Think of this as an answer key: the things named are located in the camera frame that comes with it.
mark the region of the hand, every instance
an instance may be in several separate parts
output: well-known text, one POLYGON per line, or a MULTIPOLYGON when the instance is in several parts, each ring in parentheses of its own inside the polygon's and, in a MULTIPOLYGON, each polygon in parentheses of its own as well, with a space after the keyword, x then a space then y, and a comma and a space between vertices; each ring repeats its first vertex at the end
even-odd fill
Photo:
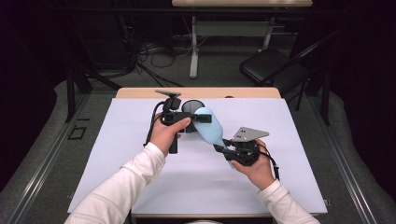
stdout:
MULTIPOLYGON (((257 139, 256 142, 265 146, 265 143, 260 139, 257 139)), ((260 147, 260 151, 266 153, 264 147, 260 147)), ((237 161, 231 161, 231 164, 237 171, 247 175, 251 183, 260 190, 268 188, 275 181, 271 171, 271 162, 263 155, 260 155, 259 159, 251 166, 244 166, 237 161)))
POLYGON ((171 126, 166 126, 161 123, 159 118, 160 115, 161 114, 155 115, 155 122, 149 141, 157 146, 166 157, 169 153, 169 147, 172 145, 175 134, 189 126, 191 119, 185 118, 172 124, 171 126))

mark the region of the chair leg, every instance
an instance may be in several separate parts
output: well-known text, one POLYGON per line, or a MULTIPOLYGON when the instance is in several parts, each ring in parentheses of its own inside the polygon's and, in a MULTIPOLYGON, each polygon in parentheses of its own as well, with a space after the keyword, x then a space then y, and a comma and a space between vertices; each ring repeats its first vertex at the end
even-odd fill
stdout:
POLYGON ((296 106, 296 111, 300 110, 300 104, 301 104, 301 100, 303 99, 303 94, 304 94, 304 90, 305 90, 306 81, 307 81, 307 79, 303 82, 303 84, 301 84, 301 89, 300 89, 300 93, 299 93, 299 97, 298 97, 298 101, 297 101, 297 106, 296 106))

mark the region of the silver metal bracket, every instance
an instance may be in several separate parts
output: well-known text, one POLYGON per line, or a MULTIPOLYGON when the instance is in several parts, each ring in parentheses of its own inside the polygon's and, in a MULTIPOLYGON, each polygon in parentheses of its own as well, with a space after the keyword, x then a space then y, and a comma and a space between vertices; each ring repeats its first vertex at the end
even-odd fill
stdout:
POLYGON ((239 128, 238 132, 233 136, 234 142, 249 142, 257 138, 268 136, 268 132, 250 129, 246 127, 239 128))

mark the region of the wooden table edge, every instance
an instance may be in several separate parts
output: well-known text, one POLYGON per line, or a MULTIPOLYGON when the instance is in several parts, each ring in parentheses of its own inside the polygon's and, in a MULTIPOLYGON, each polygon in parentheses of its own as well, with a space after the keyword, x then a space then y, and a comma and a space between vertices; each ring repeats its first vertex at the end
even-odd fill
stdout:
POLYGON ((181 92, 179 98, 276 98, 280 99, 277 88, 274 87, 144 87, 121 88, 118 90, 118 99, 157 99, 167 98, 155 90, 181 92))
POLYGON ((172 0, 173 7, 312 7, 312 0, 294 1, 208 1, 172 0))

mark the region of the blue object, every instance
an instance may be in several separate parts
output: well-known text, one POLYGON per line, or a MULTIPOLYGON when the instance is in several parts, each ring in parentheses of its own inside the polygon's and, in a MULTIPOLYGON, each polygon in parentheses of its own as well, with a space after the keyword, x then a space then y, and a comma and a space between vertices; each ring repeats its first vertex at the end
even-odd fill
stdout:
POLYGON ((198 108, 194 114, 210 114, 212 116, 211 123, 202 123, 193 121, 195 129, 204 138, 204 140, 211 145, 217 145, 227 148, 222 140, 223 129, 212 110, 207 107, 198 108))

